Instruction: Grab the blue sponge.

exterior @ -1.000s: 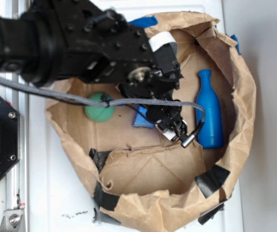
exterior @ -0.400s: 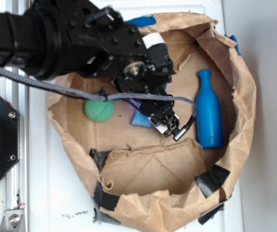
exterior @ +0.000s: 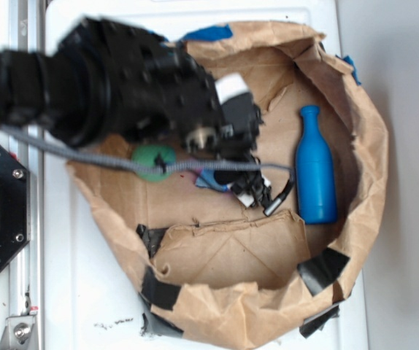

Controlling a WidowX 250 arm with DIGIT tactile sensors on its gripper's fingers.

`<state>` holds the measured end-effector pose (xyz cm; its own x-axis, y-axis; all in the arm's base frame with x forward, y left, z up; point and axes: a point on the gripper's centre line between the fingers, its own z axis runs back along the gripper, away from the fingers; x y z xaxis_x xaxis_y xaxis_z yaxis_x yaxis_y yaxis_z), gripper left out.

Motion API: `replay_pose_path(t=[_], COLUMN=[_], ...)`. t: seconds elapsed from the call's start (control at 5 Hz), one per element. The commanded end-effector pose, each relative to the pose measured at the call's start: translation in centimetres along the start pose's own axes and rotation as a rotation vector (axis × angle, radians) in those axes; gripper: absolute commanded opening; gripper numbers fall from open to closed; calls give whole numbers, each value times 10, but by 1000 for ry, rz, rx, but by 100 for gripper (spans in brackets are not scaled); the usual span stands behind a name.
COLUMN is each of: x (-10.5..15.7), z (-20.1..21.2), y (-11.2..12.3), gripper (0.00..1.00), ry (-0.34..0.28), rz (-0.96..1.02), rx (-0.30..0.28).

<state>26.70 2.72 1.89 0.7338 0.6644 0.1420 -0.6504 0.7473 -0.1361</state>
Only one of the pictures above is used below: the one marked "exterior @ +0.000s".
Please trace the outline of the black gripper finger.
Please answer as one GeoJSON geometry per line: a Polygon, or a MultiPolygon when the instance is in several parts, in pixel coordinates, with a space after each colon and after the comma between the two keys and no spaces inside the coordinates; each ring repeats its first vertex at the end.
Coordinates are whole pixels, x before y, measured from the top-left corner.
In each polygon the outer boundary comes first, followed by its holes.
{"type": "Polygon", "coordinates": [[[238,171],[214,171],[214,180],[220,186],[226,186],[235,182],[239,178],[238,171]]]}
{"type": "Polygon", "coordinates": [[[262,206],[272,202],[271,182],[260,171],[243,172],[231,184],[231,191],[246,208],[262,206]]]}

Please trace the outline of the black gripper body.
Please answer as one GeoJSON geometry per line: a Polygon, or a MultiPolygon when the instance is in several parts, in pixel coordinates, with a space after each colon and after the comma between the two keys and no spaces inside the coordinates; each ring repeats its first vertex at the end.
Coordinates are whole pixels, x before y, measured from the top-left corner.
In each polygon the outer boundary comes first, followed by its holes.
{"type": "Polygon", "coordinates": [[[211,152],[217,159],[252,160],[261,124],[261,110],[247,83],[238,73],[215,83],[218,119],[211,126],[199,126],[185,137],[190,153],[211,152]]]}

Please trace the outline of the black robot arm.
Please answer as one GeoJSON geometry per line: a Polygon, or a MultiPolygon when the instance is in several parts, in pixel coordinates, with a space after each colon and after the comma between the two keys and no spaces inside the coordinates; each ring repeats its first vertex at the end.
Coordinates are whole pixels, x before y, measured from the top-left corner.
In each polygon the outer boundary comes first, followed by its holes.
{"type": "Polygon", "coordinates": [[[54,55],[0,52],[0,125],[35,123],[72,148],[172,134],[188,152],[251,165],[261,122],[240,74],[216,79],[143,28],[84,18],[54,55]]]}

